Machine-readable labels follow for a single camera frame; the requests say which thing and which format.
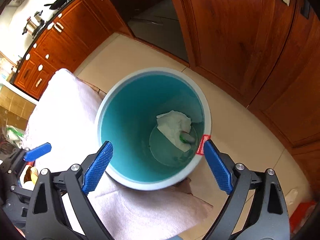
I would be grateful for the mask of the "white paper towel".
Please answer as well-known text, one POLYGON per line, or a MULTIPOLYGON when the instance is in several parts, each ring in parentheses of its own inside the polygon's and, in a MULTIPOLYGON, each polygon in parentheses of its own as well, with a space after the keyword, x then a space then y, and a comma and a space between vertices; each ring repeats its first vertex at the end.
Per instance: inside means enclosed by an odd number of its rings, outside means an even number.
POLYGON ((170 111, 168 113, 156 116, 157 129, 179 150, 187 152, 191 149, 189 143, 180 140, 181 132, 190 133, 191 118, 178 111, 170 111))

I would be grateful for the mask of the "teal trash bin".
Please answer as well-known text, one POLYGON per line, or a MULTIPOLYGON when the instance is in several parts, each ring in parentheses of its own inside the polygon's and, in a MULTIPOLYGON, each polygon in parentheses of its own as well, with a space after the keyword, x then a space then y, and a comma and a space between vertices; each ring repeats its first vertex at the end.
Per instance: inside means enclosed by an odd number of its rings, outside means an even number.
POLYGON ((96 144, 109 141, 113 157, 106 173, 135 190, 152 191, 184 180, 203 156, 203 140, 212 131, 208 101, 182 72, 146 68, 120 80, 104 97, 95 117, 96 144), (158 129, 157 116, 178 111, 191 119, 196 142, 181 160, 165 164, 159 155, 179 152, 158 129))

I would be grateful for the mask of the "striped grey white tablecloth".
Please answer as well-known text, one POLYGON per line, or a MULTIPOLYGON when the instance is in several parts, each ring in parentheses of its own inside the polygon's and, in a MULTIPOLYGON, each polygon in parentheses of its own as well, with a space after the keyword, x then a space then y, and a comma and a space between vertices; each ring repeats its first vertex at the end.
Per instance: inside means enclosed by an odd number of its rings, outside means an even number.
MULTIPOLYGON (((58 70, 34 108, 23 139, 33 149, 52 149, 38 170, 64 171, 97 151, 94 119, 101 97, 66 69, 58 70)), ((205 220, 213 207, 190 194, 188 182, 157 191, 129 189, 104 174, 89 193, 98 217, 115 239, 169 239, 205 220)))

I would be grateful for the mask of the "brown wooden cabinet door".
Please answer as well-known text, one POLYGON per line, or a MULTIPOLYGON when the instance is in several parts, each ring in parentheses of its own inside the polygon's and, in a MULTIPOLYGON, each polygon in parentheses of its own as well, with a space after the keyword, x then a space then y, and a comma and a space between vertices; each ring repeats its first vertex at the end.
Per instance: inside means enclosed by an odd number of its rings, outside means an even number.
POLYGON ((310 0, 173 0, 192 70, 319 172, 319 13, 310 0))

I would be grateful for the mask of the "brown wooden drawer cabinet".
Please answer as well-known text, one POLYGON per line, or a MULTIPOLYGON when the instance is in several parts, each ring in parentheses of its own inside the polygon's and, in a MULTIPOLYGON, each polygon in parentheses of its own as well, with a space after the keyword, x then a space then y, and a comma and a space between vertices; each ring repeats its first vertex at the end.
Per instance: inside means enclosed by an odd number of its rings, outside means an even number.
POLYGON ((14 78, 14 86, 39 99, 54 72, 75 72, 113 33, 132 36, 111 0, 71 0, 36 35, 14 78))

